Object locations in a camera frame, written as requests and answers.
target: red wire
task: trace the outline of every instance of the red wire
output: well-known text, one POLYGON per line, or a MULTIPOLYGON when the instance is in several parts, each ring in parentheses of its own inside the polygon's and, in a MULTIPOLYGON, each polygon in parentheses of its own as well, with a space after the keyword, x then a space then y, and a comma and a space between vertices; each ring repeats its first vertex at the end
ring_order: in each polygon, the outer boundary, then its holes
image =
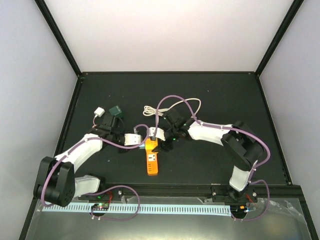
POLYGON ((111 191, 107 191, 106 193, 109 194, 109 204, 110 204, 111 200, 112 200, 112 197, 113 197, 112 192, 111 191))
POLYGON ((254 201, 252 201, 251 197, 248 194, 245 194, 246 198, 249 199, 249 201, 251 203, 253 203, 253 205, 257 208, 257 205, 254 203, 254 201))

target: white wall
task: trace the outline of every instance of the white wall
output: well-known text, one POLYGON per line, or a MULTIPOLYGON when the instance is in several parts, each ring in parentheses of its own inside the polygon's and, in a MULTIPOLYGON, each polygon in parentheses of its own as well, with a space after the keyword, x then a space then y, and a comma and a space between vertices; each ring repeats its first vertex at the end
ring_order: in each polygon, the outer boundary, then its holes
POLYGON ((76 84, 34 1, 0 1, 0 238, 19 238, 76 84))
POLYGON ((255 71, 293 0, 46 0, 83 71, 255 71))
POLYGON ((305 0, 261 80, 294 184, 320 235, 320 1, 305 0))

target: white cable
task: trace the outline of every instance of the white cable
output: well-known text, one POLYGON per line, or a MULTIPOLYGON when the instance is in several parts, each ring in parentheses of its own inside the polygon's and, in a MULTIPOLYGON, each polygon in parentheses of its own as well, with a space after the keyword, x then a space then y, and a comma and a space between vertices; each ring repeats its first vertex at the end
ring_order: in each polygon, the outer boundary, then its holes
MULTIPOLYGON (((190 101, 190 100, 196 100, 199 102, 199 106, 198 106, 198 109, 195 111, 195 115, 199 112, 200 110, 200 107, 201 107, 201 100, 199 98, 188 98, 186 99, 186 101, 190 101)), ((178 101, 176 102, 175 104, 173 104, 171 107, 169 108, 161 108, 158 110, 158 115, 159 116, 162 116, 166 111, 168 111, 169 109, 173 108, 174 106, 180 104, 180 103, 183 103, 184 101, 178 101)), ((146 116, 146 117, 150 117, 150 116, 153 116, 153 115, 156 115, 156 108, 153 108, 152 106, 144 106, 144 110, 143 110, 143 115, 146 116)))
POLYGON ((96 115, 94 115, 94 118, 93 118, 93 121, 92 121, 92 122, 93 122, 93 126, 92 126, 93 128, 96 126, 95 120, 96 120, 96 118, 97 118, 97 117, 98 117, 98 115, 97 115, 97 114, 96 114, 96 115))

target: robotic arm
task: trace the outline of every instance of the robotic arm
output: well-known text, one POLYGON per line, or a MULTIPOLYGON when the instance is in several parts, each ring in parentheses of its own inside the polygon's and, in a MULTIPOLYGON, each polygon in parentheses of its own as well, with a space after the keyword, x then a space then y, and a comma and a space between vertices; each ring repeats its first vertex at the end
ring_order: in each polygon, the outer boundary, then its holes
MULTIPOLYGON (((162 141, 160 146, 153 150, 154 152, 171 150, 173 140, 177 138, 203 140, 219 144, 230 153, 234 164, 229 185, 237 192, 246 188, 254 166, 263 153, 263 148, 257 141, 236 131, 226 130, 222 127, 209 127, 211 123, 200 121, 201 124, 198 124, 193 118, 186 121, 174 108, 168 110, 163 117, 170 127, 167 130, 157 132, 156 137, 165 139, 165 141, 162 141)), ((232 127, 252 133, 250 128, 240 121, 235 124, 224 125, 224 127, 232 127)))
MULTIPOLYGON (((233 202, 246 189, 252 171, 263 153, 262 146, 245 134, 237 131, 209 127, 211 123, 195 122, 193 118, 185 120, 174 108, 171 108, 163 115, 170 127, 166 130, 158 128, 156 138, 160 139, 159 145, 153 152, 169 151, 173 148, 173 141, 177 138, 187 140, 203 140, 219 144, 232 156, 234 164, 229 185, 232 190, 228 196, 233 202)), ((40 199, 44 190, 46 179, 58 161, 61 163, 53 171, 48 185, 44 191, 44 200, 62 207, 67 206, 74 197, 88 193, 95 193, 103 189, 104 178, 85 175, 75 178, 79 167, 93 154, 103 149, 108 144, 103 139, 122 146, 139 145, 142 137, 138 134, 124 134, 117 132, 118 118, 106 114, 102 124, 92 128, 84 137, 70 149, 54 158, 45 157, 39 166, 33 195, 40 199)), ((247 125, 242 122, 225 125, 252 133, 247 125)), ((151 127, 149 136, 154 135, 155 128, 151 127)))
POLYGON ((102 177, 92 175, 75 177, 75 173, 87 159, 108 145, 102 139, 123 146, 138 145, 142 141, 142 137, 138 134, 116 132, 117 126, 118 118, 106 113, 103 123, 92 128, 70 149, 54 158, 45 157, 39 166, 33 195, 38 199, 41 198, 49 172, 62 158, 64 159, 53 172, 45 189, 45 201, 65 207, 74 197, 97 192, 102 177))

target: black table surface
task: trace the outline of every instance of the black table surface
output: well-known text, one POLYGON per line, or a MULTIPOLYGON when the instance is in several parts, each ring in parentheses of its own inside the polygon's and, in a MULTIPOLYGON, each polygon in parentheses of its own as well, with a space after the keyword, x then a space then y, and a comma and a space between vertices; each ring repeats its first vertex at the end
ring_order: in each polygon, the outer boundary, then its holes
MULTIPOLYGON (((285 185, 281 150, 273 132, 264 96, 253 74, 248 73, 89 73, 83 84, 66 135, 63 149, 78 142, 92 127, 97 107, 118 105, 124 113, 125 128, 133 132, 137 124, 155 125, 155 116, 143 116, 145 105, 156 107, 167 95, 199 98, 197 117, 204 122, 233 124, 245 122, 271 150, 271 159, 257 169, 253 181, 264 179, 270 185, 285 185)), ((161 108, 179 101, 166 100, 161 108)), ((194 110, 197 101, 190 101, 194 110)), ((177 110, 186 118, 190 112, 181 103, 177 110)), ((139 133, 145 136, 143 127, 139 133)), ((208 185, 227 184, 233 163, 225 149, 206 141, 177 140, 170 152, 158 154, 158 175, 147 175, 146 152, 133 149, 118 153, 107 146, 94 154, 77 171, 77 176, 95 174, 114 184, 208 185)))

